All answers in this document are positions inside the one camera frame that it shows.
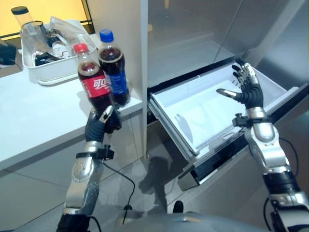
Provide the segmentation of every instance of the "black cable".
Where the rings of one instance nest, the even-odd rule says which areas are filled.
[[[264,217],[265,224],[267,225],[267,228],[268,228],[270,231],[272,231],[271,228],[270,228],[270,226],[269,226],[269,223],[268,223],[268,221],[267,221],[267,218],[266,218],[266,205],[267,205],[268,201],[269,201],[269,198],[267,197],[266,200],[265,200],[265,202],[264,202],[264,206],[263,206],[263,217]]]
[[[279,138],[279,139],[281,139],[281,140],[287,142],[287,143],[291,146],[292,150],[294,151],[295,159],[296,159],[296,172],[295,172],[295,175],[294,175],[294,176],[297,177],[297,176],[298,176],[298,171],[299,171],[298,154],[297,154],[297,152],[296,152],[296,150],[295,150],[293,144],[292,144],[290,141],[288,141],[288,140],[286,140],[286,139],[283,139],[283,138]]]
[[[114,172],[118,173],[119,175],[123,176],[125,179],[131,181],[132,184],[133,184],[132,193],[131,193],[131,195],[130,195],[130,197],[129,197],[129,200],[127,201],[127,205],[126,205],[126,207],[125,207],[125,208],[126,208],[126,211],[125,211],[125,215],[124,215],[124,220],[122,221],[122,224],[124,224],[124,223],[125,223],[125,219],[126,219],[126,215],[127,215],[127,211],[128,211],[128,207],[130,206],[130,200],[131,200],[131,197],[132,197],[132,195],[133,195],[133,193],[134,193],[134,190],[135,190],[135,183],[134,183],[134,181],[131,180],[129,177],[127,177],[126,175],[120,173],[120,172],[117,171],[116,169],[114,169],[114,168],[108,166],[106,163],[103,163],[103,164],[104,164],[107,168],[109,168],[109,169],[111,169],[112,171],[114,171]]]
[[[100,224],[98,223],[98,220],[97,220],[94,216],[90,216],[90,218],[92,218],[92,219],[96,222],[96,224],[97,224],[97,226],[98,226],[98,231],[99,231],[99,232],[102,232],[101,227],[100,227]]]

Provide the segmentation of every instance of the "refrigerator drawer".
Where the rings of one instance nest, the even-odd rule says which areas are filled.
[[[200,74],[149,95],[150,110],[189,162],[180,179],[194,179],[195,183],[201,184],[209,175],[209,170],[214,171],[214,163],[223,164],[226,161],[220,160],[222,155],[215,154],[242,136],[240,128],[233,127],[232,119],[237,113],[244,115],[245,106],[216,92],[218,88],[240,92],[231,65]],[[298,87],[287,91],[258,70],[255,72],[263,90],[267,114],[273,113],[299,91]],[[234,147],[242,149],[245,145],[245,140],[238,140]],[[229,158],[236,154],[228,153]],[[199,168],[199,173],[203,173],[203,176],[196,173],[190,177],[185,175],[189,173],[188,170],[198,166],[202,167],[203,170]]]

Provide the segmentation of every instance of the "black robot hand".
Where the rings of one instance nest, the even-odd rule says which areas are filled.
[[[85,127],[86,141],[97,141],[102,143],[104,133],[112,133],[114,130],[120,129],[119,123],[117,123],[117,127],[115,127],[115,123],[113,123],[114,120],[119,120],[119,116],[112,105],[105,109],[100,118],[96,115],[96,111],[92,109]]]
[[[263,107],[263,92],[252,66],[240,58],[236,59],[236,62],[240,67],[232,65],[235,70],[233,75],[238,79],[242,93],[222,88],[217,89],[217,92],[245,104],[246,109]]]

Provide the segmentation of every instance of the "orange wall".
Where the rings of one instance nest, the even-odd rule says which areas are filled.
[[[49,22],[50,16],[86,20],[81,0],[0,0],[0,35],[19,32],[20,26],[11,12],[16,6],[27,6],[32,19],[44,23]]]

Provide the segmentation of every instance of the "red label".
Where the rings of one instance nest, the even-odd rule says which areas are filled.
[[[85,79],[82,81],[82,84],[89,98],[95,98],[110,93],[110,87],[104,75]]]

